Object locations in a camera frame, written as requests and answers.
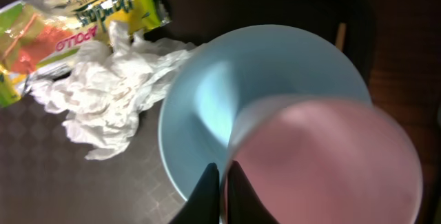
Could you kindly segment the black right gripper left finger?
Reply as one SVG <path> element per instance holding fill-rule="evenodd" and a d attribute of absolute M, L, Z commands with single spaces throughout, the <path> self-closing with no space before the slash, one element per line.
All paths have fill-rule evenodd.
<path fill-rule="evenodd" d="M 219 224 L 220 179 L 215 163 L 209 163 L 192 194 L 170 224 Z"/>

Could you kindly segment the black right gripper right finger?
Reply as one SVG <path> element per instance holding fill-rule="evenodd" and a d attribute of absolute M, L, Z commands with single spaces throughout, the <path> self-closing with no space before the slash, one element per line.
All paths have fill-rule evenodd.
<path fill-rule="evenodd" d="M 226 178 L 225 213 L 228 224 L 278 224 L 254 191 L 238 161 Z"/>

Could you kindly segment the pink cup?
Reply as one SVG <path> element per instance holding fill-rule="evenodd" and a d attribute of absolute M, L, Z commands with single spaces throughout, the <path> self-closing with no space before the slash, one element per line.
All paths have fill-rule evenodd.
<path fill-rule="evenodd" d="M 414 223 L 422 169 L 407 133 L 357 101 L 280 95 L 234 123 L 228 159 L 279 223 Z"/>

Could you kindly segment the light blue bowl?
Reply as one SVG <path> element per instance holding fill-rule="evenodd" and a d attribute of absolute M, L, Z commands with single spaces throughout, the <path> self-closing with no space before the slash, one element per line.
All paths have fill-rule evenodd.
<path fill-rule="evenodd" d="M 256 100 L 280 94 L 371 104 L 354 64 L 316 34 L 281 25 L 249 26 L 223 34 L 187 60 L 161 106 L 161 158 L 182 198 L 189 198 L 207 164 L 225 169 L 239 113 Z"/>

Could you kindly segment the wooden chopstick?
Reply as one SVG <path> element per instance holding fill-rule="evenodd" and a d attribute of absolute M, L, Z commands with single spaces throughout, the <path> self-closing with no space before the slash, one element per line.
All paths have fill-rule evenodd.
<path fill-rule="evenodd" d="M 337 33 L 336 33 L 335 46 L 340 51 L 344 50 L 346 32 L 347 32 L 347 24 L 346 23 L 339 23 Z"/>

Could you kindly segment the crumpled white napkin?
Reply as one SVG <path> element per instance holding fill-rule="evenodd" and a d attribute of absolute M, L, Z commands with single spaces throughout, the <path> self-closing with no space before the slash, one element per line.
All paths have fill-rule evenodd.
<path fill-rule="evenodd" d="M 67 112 L 62 123 L 73 143 L 93 146 L 87 160 L 106 160 L 124 152 L 139 127 L 139 114 L 165 98 L 178 71 L 197 50 L 172 39 L 146 41 L 143 32 L 113 21 L 110 45 L 91 41 L 75 55 L 70 75 L 39 79 L 31 95 L 46 112 Z"/>

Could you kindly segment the brown serving tray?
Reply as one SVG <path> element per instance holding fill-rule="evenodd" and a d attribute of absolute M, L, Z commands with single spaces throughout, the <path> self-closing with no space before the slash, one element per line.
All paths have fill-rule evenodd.
<path fill-rule="evenodd" d="M 164 0 L 171 22 L 147 34 L 195 44 L 258 24 L 301 28 L 332 42 L 363 79 L 373 60 L 375 17 L 367 0 Z M 183 202 L 168 179 L 157 141 L 157 103 L 142 112 L 126 151 L 89 161 L 89 145 L 70 142 L 64 114 L 31 96 L 1 110 L 2 223 L 167 223 Z"/>

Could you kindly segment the green yellow snack wrapper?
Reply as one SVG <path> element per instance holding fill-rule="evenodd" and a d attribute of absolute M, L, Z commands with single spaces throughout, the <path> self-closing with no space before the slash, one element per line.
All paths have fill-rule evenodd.
<path fill-rule="evenodd" d="M 20 101 L 31 81 L 67 74 L 82 45 L 109 43 L 112 21 L 148 32 L 170 16 L 161 0 L 18 0 L 3 7 L 1 107 Z"/>

